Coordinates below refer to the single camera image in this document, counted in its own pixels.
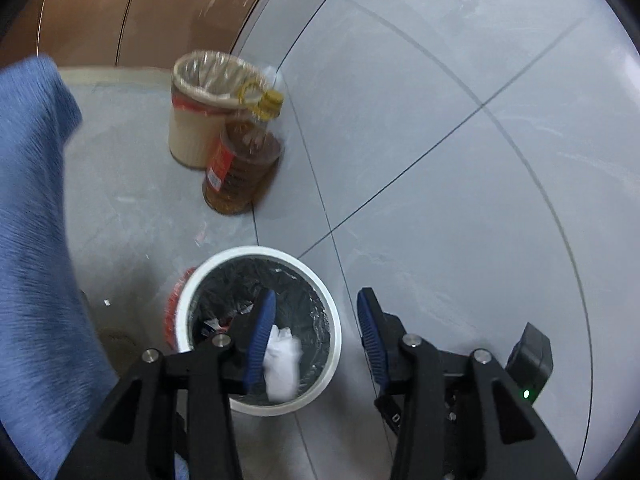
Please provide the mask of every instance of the bottle label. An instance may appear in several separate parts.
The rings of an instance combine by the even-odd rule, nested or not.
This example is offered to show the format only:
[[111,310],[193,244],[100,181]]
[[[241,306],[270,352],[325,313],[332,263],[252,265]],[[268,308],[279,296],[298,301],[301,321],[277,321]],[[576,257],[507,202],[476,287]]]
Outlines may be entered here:
[[220,191],[233,160],[234,154],[229,151],[220,139],[217,139],[207,168],[209,186],[216,191]]

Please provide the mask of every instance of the blue cloth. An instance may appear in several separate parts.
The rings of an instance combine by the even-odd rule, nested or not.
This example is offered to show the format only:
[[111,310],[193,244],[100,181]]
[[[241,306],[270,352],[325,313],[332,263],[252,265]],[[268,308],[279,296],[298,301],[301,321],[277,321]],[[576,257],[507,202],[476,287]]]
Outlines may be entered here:
[[0,72],[0,420],[42,480],[116,383],[66,246],[63,148],[81,119],[49,58]]

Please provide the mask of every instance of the tile grout line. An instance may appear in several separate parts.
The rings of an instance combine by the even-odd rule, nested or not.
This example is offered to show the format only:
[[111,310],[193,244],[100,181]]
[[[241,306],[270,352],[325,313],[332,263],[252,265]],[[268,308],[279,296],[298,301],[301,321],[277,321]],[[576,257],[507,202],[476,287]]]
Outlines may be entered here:
[[553,50],[558,44],[564,40],[571,32],[573,32],[579,25],[581,25],[587,19],[586,16],[579,18],[575,22],[573,22],[569,27],[567,27],[564,31],[562,31],[555,40],[553,40],[546,48],[544,48],[536,57],[534,57],[531,61],[529,61],[515,76],[509,79],[504,85],[502,85],[497,92],[495,92],[491,97],[489,97],[484,103],[482,103],[482,108],[485,108],[491,101],[493,101],[498,95],[500,95],[503,91],[505,91],[509,86],[511,86],[517,79],[519,79],[525,72],[527,72],[532,66],[534,66],[537,62],[540,61],[543,57],[546,56],[551,50]]
[[571,248],[571,245],[569,244],[569,238],[564,230],[564,227],[562,227],[562,223],[560,221],[560,217],[558,216],[558,213],[556,212],[556,209],[554,208],[553,204],[551,203],[551,199],[549,198],[549,195],[546,193],[544,187],[542,186],[542,183],[540,182],[536,172],[533,170],[533,167],[530,165],[529,161],[525,158],[524,154],[520,151],[519,147],[517,146],[517,144],[514,142],[514,140],[511,138],[511,136],[507,133],[507,130],[505,129],[504,126],[502,126],[502,123],[489,111],[489,110],[485,110],[485,113],[487,114],[487,116],[491,119],[491,121],[494,123],[495,127],[498,128],[498,131],[500,131],[500,134],[504,137],[504,139],[507,141],[507,143],[511,146],[511,149],[516,153],[517,157],[520,159],[521,163],[524,165],[524,167],[526,168],[527,172],[529,173],[529,176],[531,177],[531,179],[533,180],[533,183],[535,184],[535,186],[538,188],[538,191],[540,192],[540,195],[542,195],[542,199],[545,201],[547,208],[549,209],[549,211],[551,212],[551,216],[554,219],[554,223],[556,224],[556,227],[558,228],[558,231],[560,233],[560,237],[562,238],[562,243],[564,244],[564,248],[567,252],[567,255],[569,256],[569,261],[571,262],[571,266],[572,269],[574,271],[574,276],[575,276],[575,280],[577,282],[577,286],[578,286],[578,293],[580,295],[580,302],[582,303],[582,312],[584,314],[584,320],[587,323],[587,340],[589,343],[589,361],[590,361],[590,371],[591,371],[591,379],[590,379],[590,394],[589,394],[589,412],[587,415],[587,428],[586,431],[584,433],[584,441],[582,443],[582,452],[580,454],[580,460],[578,460],[578,465],[575,468],[576,474],[578,472],[578,470],[580,469],[580,464],[582,463],[582,459],[584,457],[584,451],[586,449],[587,446],[587,438],[589,436],[589,426],[591,424],[591,409],[593,406],[593,344],[591,342],[591,324],[589,322],[589,312],[587,310],[587,302],[586,302],[586,297],[584,294],[584,287],[582,286],[582,279],[580,278],[580,272],[578,272],[578,264],[577,261],[575,259],[575,255],[574,252]]
[[359,206],[355,211],[353,211],[352,213],[350,213],[344,220],[342,220],[341,222],[339,222],[334,228],[331,229],[330,234],[332,234],[336,229],[338,229],[342,224],[344,224],[347,220],[349,220],[351,217],[353,217],[358,211],[360,211],[361,209],[364,208],[364,206],[366,206],[367,204],[369,204],[373,199],[375,199],[378,195],[380,195],[380,193],[382,193],[385,189],[387,189],[389,186],[391,186],[396,180],[398,180],[400,177],[402,177],[407,171],[409,171],[412,167],[414,167],[416,164],[418,164],[418,162],[420,162],[421,160],[424,159],[425,156],[429,155],[433,150],[435,150],[438,146],[440,146],[445,140],[449,139],[450,136],[452,136],[458,129],[460,129],[461,126],[463,126],[469,119],[471,119],[471,117],[473,117],[474,115],[476,115],[480,110],[482,110],[482,107],[476,108],[476,110],[474,110],[473,112],[471,112],[465,119],[462,120],[462,122],[460,124],[458,124],[458,126],[456,126],[455,128],[453,128],[453,130],[451,130],[447,135],[445,135],[444,137],[442,137],[438,142],[436,142],[433,146],[431,146],[426,152],[424,152],[421,156],[419,156],[418,158],[416,158],[411,164],[409,164],[406,168],[404,168],[404,170],[402,170],[398,176],[394,177],[391,181],[389,181],[389,183],[385,184],[379,191],[377,191],[374,195],[372,195],[370,198],[368,198],[361,206]]
[[42,0],[42,6],[40,7],[40,17],[38,18],[38,32],[36,36],[36,56],[40,55],[40,28],[42,27],[42,15],[44,14],[44,2]]
[[[298,117],[297,114],[295,112],[295,108],[293,107],[293,102],[292,102],[292,108],[294,109],[294,114],[296,116],[296,123],[298,124],[298,129],[300,130],[300,135],[303,138],[303,143],[305,145],[305,150],[306,150],[306,154],[309,160],[309,164],[311,165],[311,169],[312,169],[312,173],[314,174],[314,179],[316,181],[316,187],[318,188],[318,193],[320,195],[320,200],[322,202],[322,208],[324,209],[324,214],[326,216],[327,222],[329,224],[329,232],[327,234],[325,234],[324,236],[322,236],[317,242],[313,243],[311,245],[311,247],[309,247],[307,250],[305,250],[301,256],[303,257],[305,254],[307,254],[309,251],[311,251],[314,247],[316,247],[320,242],[322,242],[323,240],[325,240],[325,238],[327,238],[328,236],[331,236],[332,238],[332,242],[334,244],[334,250],[335,250],[335,254],[336,257],[338,258],[338,264],[340,265],[340,272],[342,273],[342,278],[344,280],[344,285],[347,289],[347,295],[348,298],[350,300],[351,303],[351,311],[352,314],[356,317],[356,326],[358,329],[358,333],[360,333],[360,327],[357,323],[357,315],[354,312],[354,307],[353,307],[353,300],[351,299],[351,293],[349,291],[349,285],[347,284],[347,279],[344,273],[344,269],[342,267],[342,261],[340,260],[340,255],[338,253],[338,249],[337,249],[337,245],[335,242],[335,237],[334,237],[334,232],[335,230],[337,230],[341,225],[343,225],[347,220],[349,220],[350,218],[352,218],[358,211],[360,211],[361,209],[363,209],[367,204],[369,204],[373,199],[375,199],[378,195],[380,195],[386,188],[390,187],[396,180],[398,180],[401,176],[403,176],[407,171],[409,171],[412,167],[414,167],[418,162],[420,162],[425,156],[427,156],[429,153],[431,153],[435,148],[437,148],[441,143],[444,142],[444,140],[446,140],[448,137],[450,137],[457,129],[459,129],[463,124],[465,124],[471,117],[473,117],[475,114],[477,114],[480,110],[484,110],[484,112],[487,114],[487,116],[494,122],[494,124],[496,125],[496,127],[498,128],[498,131],[502,134],[503,137],[505,137],[505,140],[507,140],[508,144],[511,146],[511,148],[515,151],[516,155],[518,156],[518,158],[520,159],[520,161],[524,164],[524,166],[526,167],[526,170],[529,172],[530,177],[533,179],[534,184],[536,185],[536,187],[538,188],[539,192],[542,194],[543,200],[545,201],[552,217],[554,218],[554,222],[556,223],[561,237],[562,237],[562,241],[564,242],[565,245],[565,249],[567,250],[568,256],[570,258],[572,267],[574,268],[574,275],[576,277],[577,280],[577,285],[578,285],[578,291],[580,293],[580,299],[582,301],[582,307],[583,307],[583,311],[584,311],[584,315],[585,315],[585,320],[587,323],[587,333],[588,333],[588,342],[589,342],[589,349],[590,349],[590,361],[591,361],[591,391],[590,391],[590,407],[589,407],[589,415],[588,415],[588,420],[587,420],[587,430],[585,432],[585,437],[584,437],[584,443],[582,446],[582,453],[580,455],[580,460],[578,462],[578,466],[576,468],[576,471],[578,471],[578,469],[580,468],[580,464],[582,463],[582,458],[584,456],[584,451],[586,448],[586,442],[587,442],[587,437],[588,437],[588,431],[589,431],[589,426],[590,426],[590,421],[591,421],[591,405],[592,405],[592,401],[593,401],[593,348],[592,348],[592,344],[591,344],[591,329],[590,329],[590,323],[589,323],[589,318],[588,318],[588,313],[587,313],[587,309],[586,309],[586,300],[584,298],[584,290],[582,288],[582,281],[580,279],[580,275],[578,273],[578,269],[577,269],[577,263],[575,261],[575,257],[573,254],[573,251],[569,245],[568,239],[566,237],[566,234],[564,232],[564,228],[562,227],[559,217],[555,211],[555,209],[553,208],[553,205],[548,197],[548,195],[546,194],[546,191],[544,190],[544,188],[542,187],[542,183],[538,180],[537,175],[535,174],[535,172],[533,171],[532,167],[530,166],[529,162],[524,158],[524,156],[522,155],[522,152],[519,150],[519,148],[517,147],[517,145],[513,142],[513,139],[511,139],[511,137],[507,134],[507,132],[505,131],[505,129],[502,127],[502,125],[497,121],[497,119],[494,118],[494,116],[491,114],[491,112],[488,110],[488,108],[486,108],[486,106],[489,104],[489,102],[491,102],[492,100],[494,100],[499,94],[501,94],[501,92],[503,92],[504,90],[506,90],[514,81],[516,81],[517,79],[519,79],[525,72],[527,72],[534,64],[536,64],[542,57],[546,56],[546,54],[548,54],[553,48],[555,48],[565,37],[567,37],[575,28],[577,28],[582,22],[584,22],[587,17],[582,17],[579,18],[578,20],[576,20],[572,25],[570,25],[567,29],[565,29],[561,34],[558,35],[558,37],[553,40],[551,42],[551,44],[549,44],[548,47],[546,47],[545,49],[543,49],[539,54],[537,54],[537,56],[535,56],[529,63],[527,63],[514,77],[512,77],[511,79],[509,79],[500,89],[498,89],[497,92],[495,92],[493,95],[491,95],[491,97],[489,97],[485,102],[482,102],[477,96],[476,94],[466,85],[462,82],[462,80],[460,80],[460,78],[458,78],[458,76],[449,69],[449,67],[447,65],[445,65],[443,62],[441,62],[439,59],[437,59],[431,52],[429,52],[428,50],[426,50],[423,46],[421,46],[419,43],[417,43],[413,38],[411,38],[409,35],[405,34],[403,31],[401,31],[400,29],[398,29],[397,27],[395,27],[394,25],[392,25],[391,23],[389,23],[387,20],[384,20],[384,18],[382,18],[381,16],[375,14],[374,12],[369,11],[368,9],[366,9],[365,7],[362,7],[361,5],[359,5],[358,3],[354,2],[353,0],[346,0],[350,3],[352,3],[353,5],[357,6],[359,9],[361,9],[363,12],[365,12],[366,14],[368,14],[369,16],[371,16],[372,18],[376,19],[377,21],[379,21],[382,25],[385,25],[386,27],[388,27],[389,29],[393,30],[396,34],[398,34],[399,36],[401,36],[405,41],[407,41],[409,44],[412,44],[415,48],[417,48],[418,50],[420,50],[427,58],[431,59],[433,62],[435,62],[440,68],[441,70],[443,70],[445,73],[447,73],[447,75],[449,75],[454,81],[456,81],[458,83],[458,85],[460,86],[460,88],[463,89],[463,91],[466,92],[466,94],[469,95],[469,97],[471,97],[471,99],[477,104],[479,105],[479,107],[473,111],[468,117],[466,117],[458,126],[456,126],[453,130],[451,130],[446,136],[444,136],[442,139],[440,139],[436,144],[434,144],[430,149],[428,149],[425,153],[423,153],[417,160],[415,160],[413,163],[411,163],[407,168],[405,168],[400,174],[398,174],[398,176],[396,176],[394,179],[392,179],[388,184],[386,184],[384,187],[382,187],[378,192],[376,192],[373,196],[371,196],[367,201],[365,201],[362,205],[360,205],[355,211],[353,211],[352,213],[350,213],[350,215],[348,215],[346,218],[344,218],[340,223],[338,223],[335,227],[331,227],[331,224],[329,222],[329,218],[326,212],[326,208],[324,206],[324,201],[322,200],[322,194],[320,193],[320,188],[318,186],[318,180],[316,179],[316,174],[315,171],[313,170],[313,165],[311,165],[311,158],[308,152],[308,149],[306,147],[306,142],[304,140],[304,135],[302,133],[302,127],[300,125],[300,122],[298,121]],[[372,384],[374,386],[374,390],[375,390],[375,384],[373,381],[373,377],[370,373],[370,368],[369,368],[369,375],[370,375],[370,379],[372,381]],[[387,440],[387,444],[389,447],[389,451],[392,453],[392,449],[391,449],[391,442],[389,440],[388,437],[388,433],[385,431],[385,438]]]
[[[324,216],[326,218],[327,227],[329,228],[329,232],[325,236],[320,238],[320,240],[318,240],[310,248],[308,248],[308,250],[306,250],[300,256],[300,258],[302,258],[305,254],[307,254],[311,249],[316,247],[321,241],[325,240],[327,237],[331,237],[331,241],[332,241],[332,243],[334,245],[335,256],[338,259],[338,266],[340,267],[340,273],[342,275],[342,280],[343,280],[344,286],[345,286],[345,288],[347,290],[347,297],[349,298],[349,303],[351,304],[351,313],[353,315],[353,318],[354,318],[354,321],[355,321],[355,324],[356,324],[356,329],[358,330],[358,334],[360,335],[360,338],[362,338],[362,332],[360,331],[360,325],[358,324],[358,316],[357,316],[356,311],[355,311],[354,306],[353,306],[353,300],[351,299],[351,293],[349,291],[349,285],[347,285],[347,278],[346,278],[346,276],[344,274],[344,269],[342,268],[342,262],[340,260],[340,255],[338,254],[338,247],[337,247],[337,245],[335,243],[333,232],[331,231],[331,223],[329,222],[329,216],[328,216],[328,214],[326,212],[326,207],[324,206],[324,200],[322,199],[322,193],[320,192],[320,186],[318,185],[318,178],[316,177],[316,172],[314,170],[313,164],[311,163],[311,156],[309,155],[309,150],[308,150],[308,147],[306,146],[306,140],[305,140],[304,133],[302,132],[302,126],[300,125],[300,120],[298,119],[298,114],[296,112],[296,107],[293,104],[293,98],[291,97],[291,94],[289,92],[289,86],[287,85],[287,79],[285,78],[284,74],[282,75],[282,82],[284,83],[284,86],[287,89],[287,95],[289,96],[289,100],[291,102],[291,109],[293,110],[293,115],[294,115],[294,118],[296,120],[296,125],[298,126],[298,131],[300,132],[300,137],[302,138],[302,144],[305,147],[306,158],[309,161],[309,167],[311,168],[311,173],[312,173],[312,175],[314,177],[314,181],[316,183],[316,189],[318,190],[318,196],[320,197],[320,203],[322,205],[322,210],[324,210]],[[373,374],[371,373],[371,368],[369,366],[369,360],[366,359],[366,362],[367,362],[367,368],[369,370],[369,380],[371,381],[371,386],[373,388],[373,394],[375,396],[376,395],[376,385],[375,385],[375,382],[373,380]],[[380,416],[380,422],[382,424],[385,423],[385,421],[382,419],[382,416]],[[387,444],[387,446],[389,448],[389,453],[390,453],[391,456],[393,456],[393,451],[391,449],[391,442],[389,441],[388,434],[386,433],[384,427],[382,428],[382,431],[385,434],[386,444]]]
[[[355,323],[356,323],[356,330],[358,331],[358,335],[360,336],[360,340],[362,341],[362,331],[360,330],[360,323],[358,322],[358,314],[356,312],[356,308],[353,306],[353,300],[351,299],[351,291],[349,290],[349,284],[347,283],[347,276],[344,273],[344,267],[342,266],[342,260],[340,259],[340,253],[338,252],[338,245],[335,243],[335,237],[333,232],[329,233],[331,236],[331,241],[334,244],[334,251],[335,251],[335,257],[338,259],[338,266],[340,267],[340,273],[342,275],[342,280],[344,282],[344,288],[346,288],[347,290],[347,298],[349,298],[349,303],[351,303],[351,313],[353,314]],[[367,363],[367,369],[369,370],[369,380],[371,381],[371,387],[373,388],[373,395],[374,397],[377,397],[377,391],[376,391],[376,381],[373,378],[373,373],[371,371],[371,365],[369,364],[369,358],[367,356],[366,351],[364,350],[364,348],[362,348],[362,352],[364,353],[365,356],[365,361]],[[389,440],[389,435],[385,430],[385,425],[386,422],[385,420],[382,418],[382,415],[378,414],[379,418],[380,418],[380,423],[382,424],[382,432],[385,434],[385,440],[386,440],[386,445],[389,448],[389,457],[391,458],[392,462],[394,459],[394,450],[392,449],[391,446],[391,441]]]
[[448,75],[450,78],[453,79],[453,81],[455,81],[458,86],[460,88],[462,88],[462,90],[476,103],[477,106],[481,106],[482,105],[482,101],[478,98],[478,96],[476,96],[476,94],[472,91],[471,88],[469,88],[463,81],[462,79],[460,79],[455,72],[453,72],[452,69],[450,69],[445,63],[443,63],[441,60],[439,60],[436,56],[434,56],[429,50],[427,50],[424,46],[422,46],[420,43],[418,43],[418,41],[414,40],[414,38],[412,38],[411,36],[409,36],[407,33],[405,33],[403,30],[401,30],[400,28],[396,27],[393,23],[387,21],[385,18],[383,18],[382,16],[380,16],[379,14],[373,12],[372,10],[367,9],[367,7],[361,6],[358,2],[356,2],[355,0],[344,0],[346,2],[349,2],[350,4],[352,4],[353,6],[357,7],[358,10],[360,10],[361,12],[363,12],[364,14],[366,14],[367,16],[373,18],[374,20],[376,20],[377,22],[380,23],[380,25],[383,25],[384,27],[388,28],[389,30],[393,31],[394,33],[396,33],[398,36],[400,36],[400,38],[402,38],[403,40],[405,40],[407,43],[409,43],[412,47],[414,47],[415,49],[417,49],[418,51],[420,51],[420,53],[422,53],[424,56],[426,56],[428,59],[430,59],[431,61],[433,61],[446,75]]
[[282,82],[284,83],[284,88],[287,89],[287,95],[289,96],[289,101],[291,102],[291,109],[293,110],[293,117],[296,120],[296,126],[298,126],[298,131],[300,132],[300,138],[302,139],[302,145],[305,147],[306,152],[306,160],[309,161],[309,167],[311,168],[311,174],[314,177],[314,182],[316,183],[316,189],[318,190],[318,196],[320,197],[320,203],[322,205],[322,210],[324,211],[324,217],[326,218],[326,226],[331,230],[331,223],[329,222],[329,215],[326,213],[326,207],[324,206],[324,200],[322,199],[322,193],[320,193],[320,186],[318,185],[318,178],[316,177],[316,171],[314,170],[314,165],[311,163],[311,155],[309,155],[308,147],[306,146],[305,134],[302,132],[302,126],[300,125],[300,120],[298,119],[298,113],[296,112],[296,107],[293,104],[293,98],[291,97],[291,93],[289,92],[289,85],[287,85],[287,78],[285,78],[284,74],[282,74]]
[[423,160],[423,158],[427,155],[429,155],[433,150],[435,150],[439,145],[441,145],[441,143],[443,143],[446,139],[448,139],[453,133],[455,133],[455,131],[457,129],[460,128],[460,126],[462,126],[463,124],[465,124],[471,117],[473,117],[475,114],[477,114],[480,110],[482,110],[482,106],[476,108],[476,110],[474,110],[473,112],[471,112],[460,124],[458,124],[455,128],[453,128],[447,135],[445,135],[444,137],[442,137],[438,142],[436,142],[433,146],[431,146],[426,152],[424,152],[421,156],[419,156],[418,158],[416,158],[411,164],[409,164],[406,168],[404,168],[404,170],[402,170],[398,176],[394,177],[391,181],[389,181],[387,184],[385,184],[381,189],[379,189],[377,192],[375,192],[371,197],[367,198],[359,207],[357,207],[353,212],[349,213],[343,220],[341,220],[340,222],[338,222],[336,224],[335,227],[331,227],[331,224],[329,224],[329,232],[327,234],[325,234],[324,236],[322,236],[322,238],[320,238],[317,242],[313,243],[313,245],[311,245],[311,247],[309,247],[308,249],[306,249],[300,257],[304,256],[305,254],[307,254],[311,249],[313,249],[314,247],[316,247],[316,245],[318,245],[322,240],[324,240],[325,238],[327,238],[330,235],[333,235],[334,232],[341,226],[343,225],[347,220],[349,220],[351,217],[353,217],[358,211],[360,211],[361,209],[363,209],[367,204],[369,204],[373,199],[375,199],[378,195],[380,195],[386,188],[390,187],[396,180],[398,180],[401,176],[403,176],[407,171],[409,171],[412,167],[414,167],[416,164],[418,164],[418,162],[420,162],[421,160]]
[[124,9],[124,15],[122,17],[122,25],[120,26],[120,35],[118,37],[118,47],[116,49],[116,61],[114,63],[115,66],[118,66],[120,62],[120,47],[122,46],[122,38],[124,37],[124,27],[127,24],[127,17],[129,15],[129,7],[131,6],[133,0],[127,0],[127,6]]
[[254,218],[255,244],[260,245],[260,240],[258,240],[258,224],[255,223],[255,206],[253,202],[251,202],[251,215]]
[[314,474],[314,478],[318,480],[318,473],[316,473],[316,468],[314,467],[314,462],[311,460],[311,455],[309,454],[309,448],[306,446],[305,435],[302,433],[302,426],[300,425],[300,421],[298,420],[298,414],[293,412],[293,418],[296,419],[296,425],[298,426],[298,432],[300,433],[300,439],[302,439],[302,446],[305,448],[306,459],[309,460],[309,465],[311,466],[311,472]]
[[302,36],[302,33],[305,31],[305,29],[309,26],[309,23],[311,23],[311,21],[315,18],[316,14],[318,13],[318,11],[320,11],[320,9],[322,9],[322,6],[324,5],[324,3],[327,0],[322,0],[322,3],[320,5],[318,5],[318,8],[314,11],[314,13],[311,15],[311,18],[308,19],[308,21],[305,23],[305,26],[302,27],[302,30],[300,31],[300,33],[296,36],[296,39],[293,41],[293,43],[291,43],[291,46],[289,47],[289,49],[287,50],[287,53],[284,55],[284,57],[282,58],[282,61],[280,62],[280,64],[278,65],[278,70],[280,70],[282,68],[282,65],[284,64],[284,60],[287,59],[287,56],[289,55],[289,53],[292,51],[293,47],[296,45],[296,43],[298,42],[298,40],[300,39],[300,36]]
[[236,35],[234,44],[231,47],[230,53],[232,56],[240,57],[240,54],[244,49],[246,42],[251,36],[251,33],[254,31],[254,27],[256,23],[258,23],[258,20],[260,20],[262,13],[267,8],[269,1],[271,0],[255,0],[254,1],[254,4],[252,5],[252,8],[249,10],[248,15],[245,17],[244,22],[242,22],[242,27],[240,28],[240,31]]

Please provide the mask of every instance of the red label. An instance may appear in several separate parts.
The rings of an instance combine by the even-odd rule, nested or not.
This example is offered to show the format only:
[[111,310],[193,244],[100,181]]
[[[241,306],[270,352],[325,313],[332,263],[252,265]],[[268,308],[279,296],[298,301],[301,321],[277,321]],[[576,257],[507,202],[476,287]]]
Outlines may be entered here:
[[172,92],[171,104],[176,110],[187,110],[188,112],[196,112],[206,116],[228,115],[229,113],[233,112],[233,110],[229,110],[228,108],[216,108],[213,106],[201,104],[197,101],[193,101],[180,95],[178,92]]
[[207,168],[207,183],[210,187],[220,191],[233,160],[234,154],[229,151],[220,139],[217,139],[211,152],[209,167]]
[[166,309],[164,311],[164,340],[174,350],[176,350],[178,346],[174,333],[175,311],[178,308],[178,300],[180,300],[184,285],[195,270],[195,267],[191,267],[191,269],[188,269],[187,272],[184,273],[184,276],[175,284],[174,290],[171,291],[169,299],[166,302]]

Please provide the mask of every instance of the plastic bag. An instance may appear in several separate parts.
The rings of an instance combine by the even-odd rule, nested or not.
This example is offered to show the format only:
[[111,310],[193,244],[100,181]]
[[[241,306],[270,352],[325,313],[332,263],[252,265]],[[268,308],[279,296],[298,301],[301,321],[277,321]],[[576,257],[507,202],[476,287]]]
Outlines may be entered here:
[[[238,258],[211,271],[192,300],[191,336],[194,344],[204,339],[201,329],[211,319],[220,324],[251,311],[261,288],[275,291],[278,328],[288,327],[300,339],[300,386],[298,396],[318,379],[330,350],[329,320],[313,287],[298,273],[278,262],[263,258]],[[271,406],[264,381],[245,396],[236,397],[246,404]]]
[[[247,92],[244,104],[240,104],[238,90],[249,81],[257,81],[258,85]],[[264,90],[273,82],[239,57],[214,50],[195,50],[175,62],[172,83],[181,94],[199,103],[245,108],[257,104]]]

